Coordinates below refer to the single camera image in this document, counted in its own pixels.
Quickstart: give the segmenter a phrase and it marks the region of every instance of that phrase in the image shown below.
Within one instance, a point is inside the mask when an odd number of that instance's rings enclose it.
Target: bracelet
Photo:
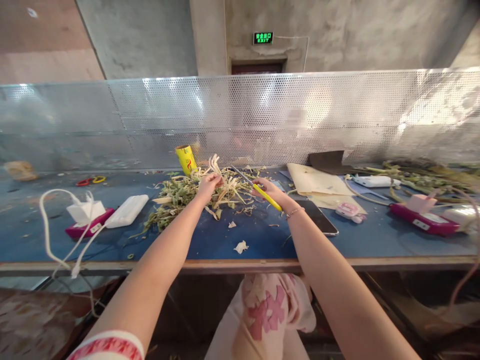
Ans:
[[[287,219],[287,220],[290,219],[290,218],[292,217],[292,215],[295,214],[295,213],[296,213],[297,211],[299,211],[299,210],[305,211],[305,208],[304,208],[304,207],[297,207],[295,210],[291,211],[290,213],[288,213],[288,214],[286,215],[286,219]]]

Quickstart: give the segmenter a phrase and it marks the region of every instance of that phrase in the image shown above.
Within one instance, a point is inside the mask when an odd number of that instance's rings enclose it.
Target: person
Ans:
[[[304,282],[292,274],[246,275],[206,359],[308,359],[298,330],[312,331],[313,290],[347,360],[420,359],[355,270],[288,195],[263,186],[288,214]],[[222,177],[205,176],[195,198],[158,236],[69,359],[143,359],[167,292],[182,268],[192,234]],[[253,195],[260,197],[255,190]]]

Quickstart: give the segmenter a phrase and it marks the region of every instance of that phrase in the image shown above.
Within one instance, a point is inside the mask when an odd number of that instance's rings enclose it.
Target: yellow can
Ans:
[[[190,145],[177,146],[175,148],[176,155],[180,161],[181,168],[185,175],[190,175],[192,169],[197,167],[195,163],[194,154],[192,153],[192,148]]]

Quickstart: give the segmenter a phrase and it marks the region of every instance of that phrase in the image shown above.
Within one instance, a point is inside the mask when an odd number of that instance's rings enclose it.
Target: scissors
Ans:
[[[245,175],[243,175],[235,166],[231,166],[231,168],[238,174],[240,175],[242,178],[244,178],[246,180],[247,183],[249,183],[251,185],[252,188],[254,188],[255,190],[258,191],[258,193],[260,195],[262,195],[265,200],[267,200],[275,209],[277,209],[278,211],[283,211],[282,210],[282,207],[280,205],[277,204],[277,202],[275,200],[273,200],[265,191],[263,191],[260,186],[258,186],[257,184],[254,184],[253,182],[251,182]]]
[[[89,177],[88,179],[77,182],[76,186],[87,186],[90,185],[90,182],[93,184],[103,183],[107,178],[105,176],[95,176]]]

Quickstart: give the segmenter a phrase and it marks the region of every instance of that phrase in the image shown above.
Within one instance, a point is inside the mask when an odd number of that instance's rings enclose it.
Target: red scissors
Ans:
[[[76,186],[87,186],[90,185],[90,182],[93,184],[103,183],[107,178],[105,176],[95,176],[89,177],[88,179],[77,182]]]

